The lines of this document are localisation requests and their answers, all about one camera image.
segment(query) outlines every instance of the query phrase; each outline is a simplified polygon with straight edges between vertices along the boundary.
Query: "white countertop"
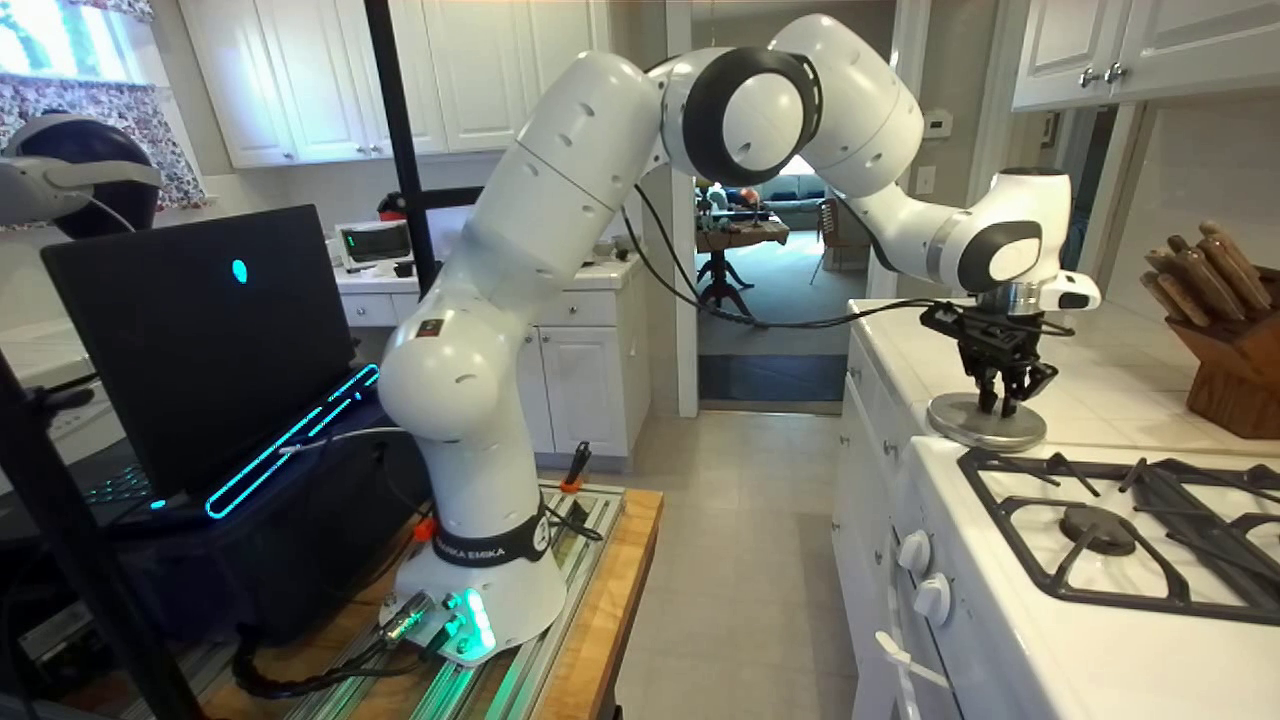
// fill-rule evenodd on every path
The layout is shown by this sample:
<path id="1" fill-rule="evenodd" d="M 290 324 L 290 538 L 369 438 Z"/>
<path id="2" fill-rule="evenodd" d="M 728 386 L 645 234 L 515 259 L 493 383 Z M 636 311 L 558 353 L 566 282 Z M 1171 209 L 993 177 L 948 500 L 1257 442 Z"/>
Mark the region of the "white countertop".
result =
<path id="1" fill-rule="evenodd" d="M 562 282 L 566 293 L 611 293 L 625 289 L 625 275 L 636 270 L 636 256 L 587 256 L 581 270 Z M 395 275 L 395 263 L 369 263 L 359 270 L 335 266 L 335 289 L 350 295 L 414 293 L 414 275 Z"/>
<path id="2" fill-rule="evenodd" d="M 996 607 L 954 604 L 954 613 L 976 613 L 981 626 L 1000 626 L 996 636 L 1008 633 L 1005 646 L 1016 658 L 996 651 L 993 662 L 1028 662 L 1036 687 L 1023 693 L 1053 709 L 1028 701 L 1028 714 L 1280 714 L 1280 626 L 1042 594 L 960 477 L 954 457 L 962 447 L 927 430 L 927 400 L 972 386 L 954 342 L 927 330 L 917 308 L 867 316 L 860 330 L 871 338 L 893 392 L 910 409 L 917 430 L 927 436 L 917 438 L 917 453 L 948 522 L 972 554 L 969 572 L 996 594 Z M 1042 338 L 1041 357 L 1059 377 L 1032 400 L 1046 421 L 1046 442 L 1032 453 L 1089 442 L 1095 458 L 1107 453 L 1114 458 L 1175 453 L 1238 469 L 1280 458 L 1280 438 L 1238 438 L 1183 409 L 1195 361 L 1161 319 L 1124 311 L 1089 316 L 1080 337 Z"/>

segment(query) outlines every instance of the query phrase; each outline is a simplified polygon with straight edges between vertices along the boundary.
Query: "alienware laptop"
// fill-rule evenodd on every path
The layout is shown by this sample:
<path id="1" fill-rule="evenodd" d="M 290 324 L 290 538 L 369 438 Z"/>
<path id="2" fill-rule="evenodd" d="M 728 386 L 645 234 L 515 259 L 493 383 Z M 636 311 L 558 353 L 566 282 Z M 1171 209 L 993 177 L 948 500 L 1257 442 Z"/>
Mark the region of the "alienware laptop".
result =
<path id="1" fill-rule="evenodd" d="M 71 469 L 98 518 L 223 518 L 369 402 L 316 209 L 52 244 L 44 266 L 128 447 Z"/>

